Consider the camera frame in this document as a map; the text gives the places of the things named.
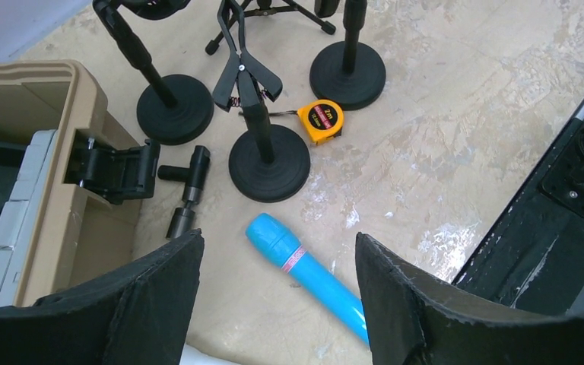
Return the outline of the black round-base clip stand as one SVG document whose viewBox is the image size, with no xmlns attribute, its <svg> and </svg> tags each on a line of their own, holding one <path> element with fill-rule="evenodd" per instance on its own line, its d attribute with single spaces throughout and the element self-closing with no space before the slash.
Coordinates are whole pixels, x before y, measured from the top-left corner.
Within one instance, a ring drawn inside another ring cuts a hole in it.
<svg viewBox="0 0 584 365">
<path fill-rule="evenodd" d="M 305 184 L 311 166 L 309 148 L 295 131 L 270 121 L 265 102 L 276 101 L 283 84 L 247 49 L 242 6 L 236 1 L 222 1 L 217 21 L 229 57 L 212 97 L 225 112 L 239 108 L 247 127 L 230 151 L 230 177 L 247 198 L 281 202 Z"/>
</svg>

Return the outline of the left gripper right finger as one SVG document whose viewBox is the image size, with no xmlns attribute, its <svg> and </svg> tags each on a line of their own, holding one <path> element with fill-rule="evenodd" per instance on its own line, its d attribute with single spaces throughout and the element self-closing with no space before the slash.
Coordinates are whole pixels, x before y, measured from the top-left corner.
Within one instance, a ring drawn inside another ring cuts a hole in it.
<svg viewBox="0 0 584 365">
<path fill-rule="evenodd" d="M 375 364 L 584 364 L 584 313 L 545 316 L 486 300 L 366 233 L 355 262 Z"/>
</svg>

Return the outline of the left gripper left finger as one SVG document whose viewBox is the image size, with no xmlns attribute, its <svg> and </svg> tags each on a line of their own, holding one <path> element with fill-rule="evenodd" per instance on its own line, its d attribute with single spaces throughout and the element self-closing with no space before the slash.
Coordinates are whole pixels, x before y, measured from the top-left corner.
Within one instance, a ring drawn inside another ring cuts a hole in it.
<svg viewBox="0 0 584 365">
<path fill-rule="evenodd" d="M 0 364 L 177 364 L 205 241 L 184 233 L 26 307 L 0 307 Z"/>
</svg>

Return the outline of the white grey-headed microphone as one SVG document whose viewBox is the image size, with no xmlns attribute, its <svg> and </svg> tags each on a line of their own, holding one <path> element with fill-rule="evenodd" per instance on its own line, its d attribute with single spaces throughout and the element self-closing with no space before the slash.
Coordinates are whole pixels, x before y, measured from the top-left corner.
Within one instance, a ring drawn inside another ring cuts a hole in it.
<svg viewBox="0 0 584 365">
<path fill-rule="evenodd" d="M 181 353 L 179 365 L 239 365 L 232 361 L 205 354 L 193 346 L 185 344 Z"/>
</svg>

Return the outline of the black right-side clip stand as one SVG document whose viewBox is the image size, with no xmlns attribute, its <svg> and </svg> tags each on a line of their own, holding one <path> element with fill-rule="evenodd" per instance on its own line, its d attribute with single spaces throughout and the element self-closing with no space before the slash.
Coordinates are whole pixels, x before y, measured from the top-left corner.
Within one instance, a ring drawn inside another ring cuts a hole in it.
<svg viewBox="0 0 584 365">
<path fill-rule="evenodd" d="M 360 110 L 375 102 L 386 85 L 386 64 L 371 46 L 360 41 L 367 1 L 346 1 L 344 40 L 325 47 L 314 58 L 309 84 L 319 99 L 343 110 Z"/>
</svg>

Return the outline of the blue microphone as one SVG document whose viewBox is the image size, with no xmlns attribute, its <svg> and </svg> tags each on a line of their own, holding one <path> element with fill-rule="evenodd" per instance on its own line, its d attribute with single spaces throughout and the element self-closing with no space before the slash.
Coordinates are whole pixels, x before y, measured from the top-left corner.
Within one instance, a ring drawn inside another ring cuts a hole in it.
<svg viewBox="0 0 584 365">
<path fill-rule="evenodd" d="M 262 213 L 247 226 L 246 237 L 271 264 L 311 293 L 365 345 L 370 344 L 361 299 L 319 263 L 287 226 Z"/>
</svg>

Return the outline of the black tripod shock-mount stand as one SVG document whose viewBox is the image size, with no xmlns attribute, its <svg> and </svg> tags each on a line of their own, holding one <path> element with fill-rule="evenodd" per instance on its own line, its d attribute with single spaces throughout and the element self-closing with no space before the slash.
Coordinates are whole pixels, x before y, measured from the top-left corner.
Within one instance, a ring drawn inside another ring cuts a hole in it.
<svg viewBox="0 0 584 365">
<path fill-rule="evenodd" d="M 247 9 L 250 4 L 254 1 L 243 1 L 240 7 L 243 10 L 245 18 L 248 17 L 268 17 L 279 13 L 289 13 L 289 12 L 299 12 L 303 16 L 310 19 L 312 22 L 320 26 L 320 29 L 327 33 L 328 35 L 333 35 L 336 31 L 336 26 L 329 21 L 323 20 L 326 17 L 332 16 L 335 13 L 339 1 L 318 1 L 318 5 L 315 5 L 313 11 L 303 7 L 296 1 L 282 1 L 286 5 L 274 6 L 272 1 L 256 1 L 257 7 L 254 9 Z M 228 30 L 238 22 L 238 16 L 233 13 L 232 10 L 228 11 L 227 19 L 221 18 L 220 25 L 225 26 Z M 214 55 L 221 41 L 225 38 L 223 32 L 221 31 L 215 38 L 211 39 L 207 46 L 205 47 L 205 52 L 212 56 Z"/>
</svg>

